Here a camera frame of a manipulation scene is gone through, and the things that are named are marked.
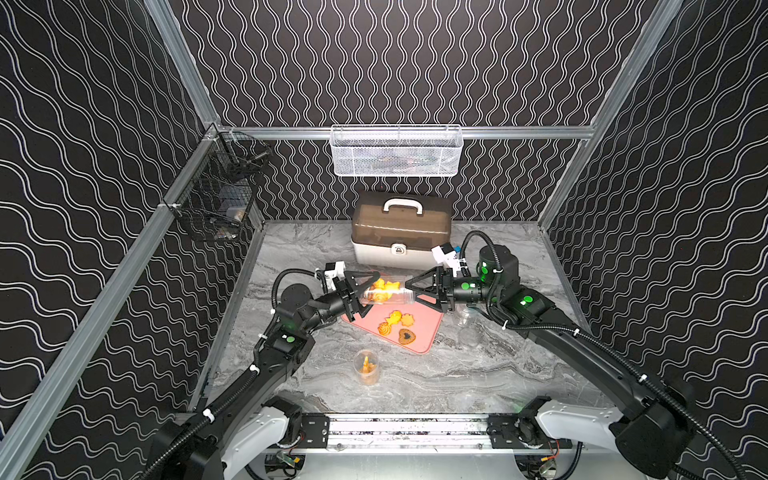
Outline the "orange swirl cookie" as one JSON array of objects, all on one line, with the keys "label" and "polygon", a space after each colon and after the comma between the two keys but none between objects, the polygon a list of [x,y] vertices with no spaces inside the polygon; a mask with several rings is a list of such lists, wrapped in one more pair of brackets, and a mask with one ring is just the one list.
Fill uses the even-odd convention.
[{"label": "orange swirl cookie", "polygon": [[382,335],[382,336],[388,336],[388,335],[390,335],[390,334],[391,334],[391,332],[392,332],[392,325],[391,325],[391,324],[389,324],[388,322],[382,322],[382,323],[381,323],[381,324],[378,326],[378,332],[379,332],[379,334],[380,334],[380,335]]}]

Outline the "brown heart cookie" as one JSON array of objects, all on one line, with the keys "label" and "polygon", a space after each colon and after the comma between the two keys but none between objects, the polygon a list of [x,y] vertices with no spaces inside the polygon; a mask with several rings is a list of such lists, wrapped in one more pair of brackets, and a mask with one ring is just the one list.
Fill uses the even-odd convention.
[{"label": "brown heart cookie", "polygon": [[398,332],[398,342],[400,345],[409,345],[416,339],[416,335],[410,329],[402,328]]}]

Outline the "clear cookie jar handled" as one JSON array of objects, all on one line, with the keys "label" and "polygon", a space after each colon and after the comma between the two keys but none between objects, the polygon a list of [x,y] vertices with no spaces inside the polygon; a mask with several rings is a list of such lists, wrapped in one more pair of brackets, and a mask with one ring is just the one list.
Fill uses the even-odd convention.
[{"label": "clear cookie jar handled", "polygon": [[455,323],[459,328],[471,326],[475,319],[475,312],[471,305],[457,304],[452,313]]}]

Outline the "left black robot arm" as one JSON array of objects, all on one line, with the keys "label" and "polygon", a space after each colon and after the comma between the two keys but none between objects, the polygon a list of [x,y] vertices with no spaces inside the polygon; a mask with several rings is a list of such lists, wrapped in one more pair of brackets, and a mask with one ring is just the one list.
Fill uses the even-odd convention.
[{"label": "left black robot arm", "polygon": [[265,450],[298,445],[301,409],[275,392],[306,362],[316,332],[369,312],[362,297],[380,278],[377,271],[281,271],[270,292],[271,318],[250,363],[188,419],[155,434],[140,478],[234,479]]}]

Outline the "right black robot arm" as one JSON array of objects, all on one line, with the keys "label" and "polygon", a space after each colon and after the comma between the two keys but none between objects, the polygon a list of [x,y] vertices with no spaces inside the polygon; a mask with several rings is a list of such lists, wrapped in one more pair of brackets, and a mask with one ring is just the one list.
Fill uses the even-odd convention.
[{"label": "right black robot arm", "polygon": [[504,331],[545,348],[585,377],[613,403],[607,414],[539,397],[519,414],[520,442],[538,445],[569,439],[616,451],[642,474],[692,478],[680,464],[696,436],[705,438],[737,478],[746,476],[735,454],[694,413],[694,392],[682,380],[667,381],[577,325],[543,293],[523,284],[519,260],[481,230],[472,230],[458,249],[438,246],[432,269],[405,282],[416,302],[438,312],[464,304]]}]

